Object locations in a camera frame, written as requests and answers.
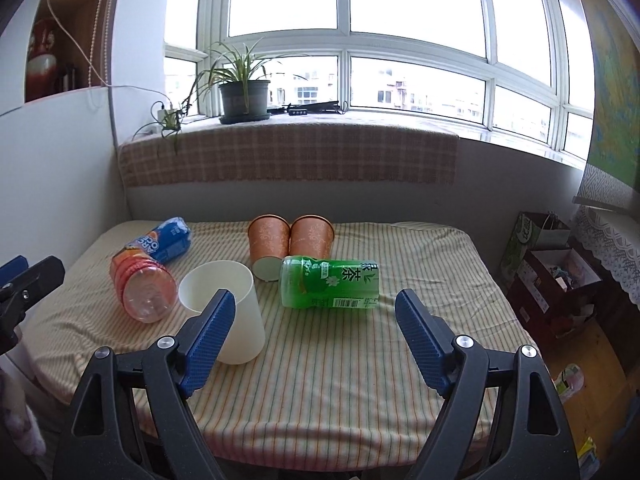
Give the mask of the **white plastic cup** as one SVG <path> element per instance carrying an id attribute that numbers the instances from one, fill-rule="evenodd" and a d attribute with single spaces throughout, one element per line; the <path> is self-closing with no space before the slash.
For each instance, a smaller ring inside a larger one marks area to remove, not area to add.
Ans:
<path id="1" fill-rule="evenodd" d="M 233 260 L 204 263 L 181 280 L 178 296 L 183 307 L 201 313 L 218 289 L 232 293 L 235 315 L 217 360 L 227 365 L 248 363 L 262 352 L 266 334 L 253 274 L 247 266 Z"/>

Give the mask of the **orange paper cup left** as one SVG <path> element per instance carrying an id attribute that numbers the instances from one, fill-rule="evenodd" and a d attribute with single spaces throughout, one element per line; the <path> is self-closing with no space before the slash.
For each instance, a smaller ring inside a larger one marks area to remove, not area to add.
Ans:
<path id="1" fill-rule="evenodd" d="M 282 260 L 288 255 L 290 225 L 276 214 L 262 214 L 247 228 L 250 268 L 255 278 L 276 282 Z"/>

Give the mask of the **orange paper cup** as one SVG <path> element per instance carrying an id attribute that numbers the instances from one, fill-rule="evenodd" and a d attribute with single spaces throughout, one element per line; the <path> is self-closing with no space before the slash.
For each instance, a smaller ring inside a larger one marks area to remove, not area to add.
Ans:
<path id="1" fill-rule="evenodd" d="M 262 214 L 247 228 L 250 268 L 255 278 L 276 282 L 282 260 L 288 255 L 290 225 L 276 214 Z"/>
<path id="2" fill-rule="evenodd" d="M 329 259 L 334 237 L 334 227 L 328 219 L 318 214 L 305 214 L 291 224 L 288 253 L 291 256 Z"/>

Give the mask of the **orange paper cup right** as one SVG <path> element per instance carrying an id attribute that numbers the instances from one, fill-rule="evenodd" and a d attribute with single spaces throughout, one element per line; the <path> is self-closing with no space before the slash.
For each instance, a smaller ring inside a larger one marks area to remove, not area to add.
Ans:
<path id="1" fill-rule="evenodd" d="M 291 224 L 288 253 L 291 256 L 329 259 L 334 237 L 334 227 L 328 219 L 318 214 L 305 214 Z"/>

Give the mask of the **orange lemon drink bottle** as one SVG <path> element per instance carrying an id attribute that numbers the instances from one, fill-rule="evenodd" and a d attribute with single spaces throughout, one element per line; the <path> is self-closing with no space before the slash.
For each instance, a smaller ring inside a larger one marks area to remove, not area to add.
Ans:
<path id="1" fill-rule="evenodd" d="M 175 307 L 175 279 L 159 262 L 137 247 L 126 247 L 114 255 L 110 265 L 117 300 L 134 320 L 152 324 Z"/>

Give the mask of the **dark red cardboard box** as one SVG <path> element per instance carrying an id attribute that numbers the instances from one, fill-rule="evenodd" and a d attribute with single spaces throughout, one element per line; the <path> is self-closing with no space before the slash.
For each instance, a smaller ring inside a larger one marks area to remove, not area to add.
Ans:
<path id="1" fill-rule="evenodd" d="M 506 299 L 529 336 L 549 349 L 593 318 L 602 285 L 602 278 L 573 248 L 530 250 Z"/>

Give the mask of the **blue drink bottle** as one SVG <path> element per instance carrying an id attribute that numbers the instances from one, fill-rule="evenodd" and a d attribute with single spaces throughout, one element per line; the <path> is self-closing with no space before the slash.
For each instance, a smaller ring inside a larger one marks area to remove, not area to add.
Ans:
<path id="1" fill-rule="evenodd" d="M 191 229 L 181 217 L 170 218 L 125 246 L 165 264 L 184 255 L 191 247 Z"/>

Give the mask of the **green paper bag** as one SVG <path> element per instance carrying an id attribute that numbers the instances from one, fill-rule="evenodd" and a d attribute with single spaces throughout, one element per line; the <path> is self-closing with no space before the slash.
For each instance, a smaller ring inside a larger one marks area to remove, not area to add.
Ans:
<path id="1" fill-rule="evenodd" d="M 499 278 L 509 286 L 529 249 L 556 249 L 566 246 L 570 227 L 554 212 L 521 211 L 514 223 L 499 264 Z"/>

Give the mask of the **white lace cloth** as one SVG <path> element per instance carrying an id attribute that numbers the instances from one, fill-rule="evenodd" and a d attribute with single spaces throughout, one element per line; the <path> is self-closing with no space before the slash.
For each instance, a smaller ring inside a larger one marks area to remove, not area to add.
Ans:
<path id="1" fill-rule="evenodd" d="M 639 307 L 639 222 L 626 214 L 580 206 L 572 233 Z"/>

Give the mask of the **red white vase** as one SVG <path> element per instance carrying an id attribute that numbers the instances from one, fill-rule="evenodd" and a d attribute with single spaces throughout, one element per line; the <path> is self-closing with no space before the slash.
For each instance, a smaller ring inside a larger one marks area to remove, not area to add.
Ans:
<path id="1" fill-rule="evenodd" d="M 36 21 L 29 37 L 25 68 L 25 100 L 35 101 L 50 96 L 54 89 L 58 60 L 54 55 L 55 21 Z"/>

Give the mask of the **green tea bottle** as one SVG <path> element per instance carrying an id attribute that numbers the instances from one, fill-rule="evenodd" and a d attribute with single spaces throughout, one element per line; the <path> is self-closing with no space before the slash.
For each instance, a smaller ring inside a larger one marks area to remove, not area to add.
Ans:
<path id="1" fill-rule="evenodd" d="M 288 256 L 280 269 L 281 304 L 292 309 L 375 309 L 379 270 L 375 261 Z"/>

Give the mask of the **small hanging plant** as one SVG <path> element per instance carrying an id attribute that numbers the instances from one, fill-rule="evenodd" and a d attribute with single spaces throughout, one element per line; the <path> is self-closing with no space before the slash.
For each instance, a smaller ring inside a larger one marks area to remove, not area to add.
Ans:
<path id="1" fill-rule="evenodd" d="M 166 107 L 161 100 L 153 102 L 150 107 L 152 120 L 137 128 L 132 138 L 135 139 L 138 136 L 158 132 L 162 139 L 171 142 L 174 153 L 178 154 L 179 134 L 192 107 L 193 105 L 190 101 L 183 101 L 178 108 Z"/>

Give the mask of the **brown plaid cloth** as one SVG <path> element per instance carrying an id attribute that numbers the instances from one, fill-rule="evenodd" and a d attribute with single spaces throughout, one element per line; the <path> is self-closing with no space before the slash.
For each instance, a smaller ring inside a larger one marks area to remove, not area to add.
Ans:
<path id="1" fill-rule="evenodd" d="M 455 134 L 344 122 L 217 126 L 122 145 L 126 188 L 231 181 L 404 182 L 456 180 Z"/>

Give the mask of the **potted spider plant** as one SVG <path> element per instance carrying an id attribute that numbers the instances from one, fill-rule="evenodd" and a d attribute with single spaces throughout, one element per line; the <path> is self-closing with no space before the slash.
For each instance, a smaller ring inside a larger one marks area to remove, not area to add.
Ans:
<path id="1" fill-rule="evenodd" d="M 217 89 L 222 101 L 223 125 L 260 122 L 270 118 L 266 64 L 270 58 L 255 53 L 258 42 L 242 47 L 219 41 L 210 50 L 213 61 L 198 72 L 182 102 L 187 113 L 194 101 Z"/>

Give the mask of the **black device on sill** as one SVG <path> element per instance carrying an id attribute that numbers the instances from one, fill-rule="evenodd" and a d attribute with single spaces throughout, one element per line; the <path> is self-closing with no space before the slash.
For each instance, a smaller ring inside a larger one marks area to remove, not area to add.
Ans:
<path id="1" fill-rule="evenodd" d="M 307 104 L 288 104 L 285 106 L 270 107 L 267 112 L 270 115 L 288 115 L 288 116 L 305 116 L 305 115 L 323 115 L 323 114 L 344 114 L 345 111 L 338 101 L 315 102 Z"/>

